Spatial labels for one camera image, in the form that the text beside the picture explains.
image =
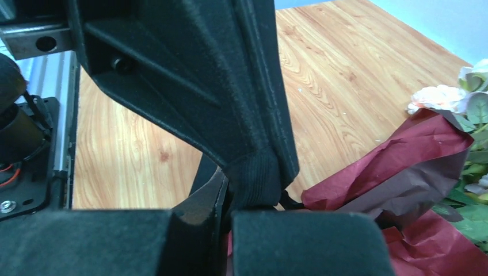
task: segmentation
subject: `white flower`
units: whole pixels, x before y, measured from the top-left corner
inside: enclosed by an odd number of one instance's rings
[[[478,181],[478,185],[485,188],[485,189],[488,189],[488,174],[484,175],[479,181]]]
[[[458,81],[469,92],[488,91],[488,59],[482,59],[473,67],[462,67]]]
[[[444,109],[458,113],[458,103],[465,98],[467,92],[463,89],[439,85],[424,87],[411,97],[411,103],[406,111],[415,113],[419,108]]]
[[[488,174],[484,175],[476,184],[469,184],[464,187],[465,190],[477,194],[487,194],[488,193]]]

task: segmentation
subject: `red wire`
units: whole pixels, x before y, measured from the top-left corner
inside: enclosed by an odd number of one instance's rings
[[[13,182],[13,181],[14,181],[14,180],[15,180],[15,179],[18,177],[18,175],[19,175],[19,174],[20,174],[20,169],[18,168],[18,169],[16,170],[15,174],[14,174],[14,175],[12,175],[12,177],[11,177],[9,180],[7,180],[7,181],[5,181],[4,183],[0,184],[0,188],[1,188],[1,187],[5,187],[5,186],[7,186],[8,184],[12,183],[12,182]]]
[[[1,170],[1,171],[0,171],[0,173],[1,173],[1,172],[3,172],[3,171],[8,171],[8,170],[10,170],[10,168],[12,168],[12,167],[13,167],[13,165],[12,165],[12,164],[10,164],[10,166],[8,166],[8,167],[4,168],[3,170]]]

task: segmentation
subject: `wood grain pattern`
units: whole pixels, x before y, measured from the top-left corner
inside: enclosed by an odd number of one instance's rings
[[[366,0],[276,15],[297,199],[388,138],[412,93],[456,85],[467,64]],[[79,108],[75,208],[170,208],[186,198],[199,151],[113,102],[85,73]]]

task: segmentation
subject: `dark red paper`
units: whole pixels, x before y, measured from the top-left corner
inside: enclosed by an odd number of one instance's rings
[[[442,115],[422,109],[366,156],[305,190],[302,201],[311,210],[337,210],[404,169],[466,151],[472,142],[470,135]],[[445,164],[446,171],[452,170],[450,165]]]
[[[457,127],[450,113],[420,110],[365,157],[304,191],[305,207],[390,222],[383,234],[399,276],[488,275],[488,257],[429,211],[459,179],[473,142]]]
[[[398,275],[488,275],[488,257],[435,212],[402,232],[383,230]]]

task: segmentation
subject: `screw hole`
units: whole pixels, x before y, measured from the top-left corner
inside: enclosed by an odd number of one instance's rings
[[[51,52],[56,49],[57,42],[50,36],[39,37],[36,41],[36,47],[41,52]]]
[[[26,200],[26,201],[22,202],[22,205],[23,205],[23,206],[25,206],[25,205],[29,205],[29,204],[31,204],[31,203],[33,203],[33,202],[34,202],[34,200],[31,198],[31,199],[29,199],[29,200]]]
[[[128,57],[116,57],[112,59],[112,68],[119,74],[129,73],[134,66],[132,59]]]

